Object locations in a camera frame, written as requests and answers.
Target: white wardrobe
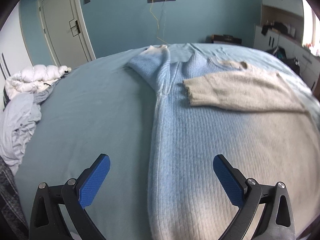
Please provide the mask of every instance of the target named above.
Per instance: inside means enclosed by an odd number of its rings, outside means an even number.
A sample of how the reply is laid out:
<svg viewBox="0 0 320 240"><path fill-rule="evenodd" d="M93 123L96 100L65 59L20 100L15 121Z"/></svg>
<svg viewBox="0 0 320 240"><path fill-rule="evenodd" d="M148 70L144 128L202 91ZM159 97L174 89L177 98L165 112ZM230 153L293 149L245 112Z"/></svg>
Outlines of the white wardrobe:
<svg viewBox="0 0 320 240"><path fill-rule="evenodd" d="M3 110L4 81L26 66L32 66L23 41L18 3L0 30L0 111Z"/></svg>

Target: door frame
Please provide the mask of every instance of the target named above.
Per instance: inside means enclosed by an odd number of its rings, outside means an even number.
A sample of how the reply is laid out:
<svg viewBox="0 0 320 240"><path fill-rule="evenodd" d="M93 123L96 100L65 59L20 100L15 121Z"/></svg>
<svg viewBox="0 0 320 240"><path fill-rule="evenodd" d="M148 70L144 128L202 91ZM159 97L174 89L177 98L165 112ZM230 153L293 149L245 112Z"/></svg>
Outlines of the door frame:
<svg viewBox="0 0 320 240"><path fill-rule="evenodd" d="M42 2L43 1L44 0L37 0L37 5L38 5L38 8L39 8L39 10L38 10L39 18L40 18L40 22L41 22L41 26L42 26L42 29L43 29L43 34L44 34L45 40L47 42L47 45L48 45L48 48L49 48L49 51L50 51L50 54L51 54L51 59L53 60L54 64L56 66L58 66L59 65L59 61L58 61L55 53L53 53L54 49L53 49L53 45L52 45L52 43L50 41L50 38L47 36L48 32L44 31L46 29L45 22L44 22L44 15L43 15L43 10L40 9L42 7ZM88 35L88 32L87 32L87 28L85 26L83 14L82 14L82 9L81 9L81 3L80 3L80 0L74 0L74 2L75 2L75 5L76 5L76 8L75 8L76 11L74 13L76 13L76 15L77 15L77 18L78 18L78 21L79 21L79 24L80 24L80 27L81 27L81 32L82 32L82 35L83 35L83 38L84 38L84 42L85 42L85 45L87 46L87 49L88 49L88 52L89 52L89 55L87 55L87 58L91 59L89 61L92 61L92 60L96 59L96 56L94 54L94 51L93 51L93 48L92 48L92 45L91 45L91 42L90 42L90 38L89 38L89 35Z"/></svg>

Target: ribbed knit fabric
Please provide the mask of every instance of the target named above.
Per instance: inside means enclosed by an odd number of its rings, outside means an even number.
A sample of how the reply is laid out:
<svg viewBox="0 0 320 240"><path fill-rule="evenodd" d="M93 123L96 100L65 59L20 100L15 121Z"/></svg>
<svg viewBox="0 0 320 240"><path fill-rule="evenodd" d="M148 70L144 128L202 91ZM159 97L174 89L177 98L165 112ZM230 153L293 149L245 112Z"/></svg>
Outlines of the ribbed knit fabric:
<svg viewBox="0 0 320 240"><path fill-rule="evenodd" d="M236 71L234 68L198 53L188 62L170 64L166 46L150 47L128 65L157 95L148 181L148 213L155 240L218 239L226 229L238 208L231 205L214 174L212 160L217 154L223 154L245 177L255 178L261 184L286 183L290 178L287 186L291 200L300 201L306 191L314 195L314 205L300 205L300 217L295 218L299 229L309 222L309 213L319 211L312 210L319 203L319 181L314 182L312 189L305 189L303 180L315 175L299 172L300 166L308 166L310 173L317 173L318 149L309 153L310 158L292 162L279 152L273 153L273 141L279 138L265 136L263 124L267 114L260 118L253 113L190 106L184 79ZM302 130L296 136L305 134ZM258 220L256 217L248 236Z"/></svg>

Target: bed sheet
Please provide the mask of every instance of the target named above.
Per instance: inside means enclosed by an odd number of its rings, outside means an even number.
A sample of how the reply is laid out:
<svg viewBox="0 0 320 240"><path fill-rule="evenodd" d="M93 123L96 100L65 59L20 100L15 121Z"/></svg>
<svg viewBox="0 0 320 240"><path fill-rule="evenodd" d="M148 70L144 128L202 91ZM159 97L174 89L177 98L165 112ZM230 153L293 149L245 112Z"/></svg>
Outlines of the bed sheet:
<svg viewBox="0 0 320 240"><path fill-rule="evenodd" d="M86 208L88 214L107 239L151 239L147 178L156 96L135 71L125 66L144 49L80 66L63 78L42 104L42 120L15 176L28 222L41 182L53 186L77 178L105 153L110 156L111 169L93 204ZM277 70L320 123L320 105L310 89L265 52L220 44L173 44L169 50L171 62L185 62L197 51L206 57ZM62 212L69 229L76 232L64 208Z"/></svg>

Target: crumpled gray fabric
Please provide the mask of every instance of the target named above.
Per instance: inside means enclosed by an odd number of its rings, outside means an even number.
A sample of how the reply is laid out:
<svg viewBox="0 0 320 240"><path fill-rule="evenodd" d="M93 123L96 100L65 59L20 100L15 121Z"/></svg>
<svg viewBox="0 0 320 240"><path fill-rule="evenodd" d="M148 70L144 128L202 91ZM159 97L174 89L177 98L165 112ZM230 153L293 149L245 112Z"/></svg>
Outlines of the crumpled gray fabric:
<svg viewBox="0 0 320 240"><path fill-rule="evenodd" d="M40 93L20 93L15 96L0 116L0 156L15 175L41 119L40 103L48 98L54 85Z"/></svg>

